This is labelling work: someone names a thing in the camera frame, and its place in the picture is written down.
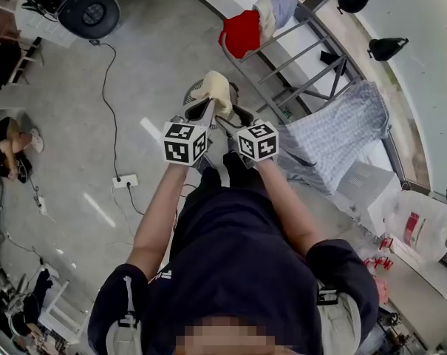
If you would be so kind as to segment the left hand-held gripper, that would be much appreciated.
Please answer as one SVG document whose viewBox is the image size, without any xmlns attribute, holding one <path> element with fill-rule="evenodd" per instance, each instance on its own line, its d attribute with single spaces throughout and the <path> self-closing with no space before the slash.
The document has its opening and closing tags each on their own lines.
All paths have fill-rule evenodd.
<svg viewBox="0 0 447 355">
<path fill-rule="evenodd" d="M 167 163 L 193 166 L 208 151 L 215 107 L 214 99 L 195 100 L 165 123 L 163 156 Z"/>
</svg>

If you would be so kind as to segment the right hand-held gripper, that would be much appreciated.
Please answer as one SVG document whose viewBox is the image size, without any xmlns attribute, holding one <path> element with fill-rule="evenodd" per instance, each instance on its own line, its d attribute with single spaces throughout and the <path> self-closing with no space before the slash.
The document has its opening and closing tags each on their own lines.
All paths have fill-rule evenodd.
<svg viewBox="0 0 447 355">
<path fill-rule="evenodd" d="M 236 141 L 237 152 L 246 167 L 251 168 L 255 163 L 276 157 L 279 154 L 279 133 L 275 126 L 243 106 L 233 105 L 233 111 L 242 126 L 219 115 L 215 116 L 215 121 L 229 138 Z"/>
</svg>

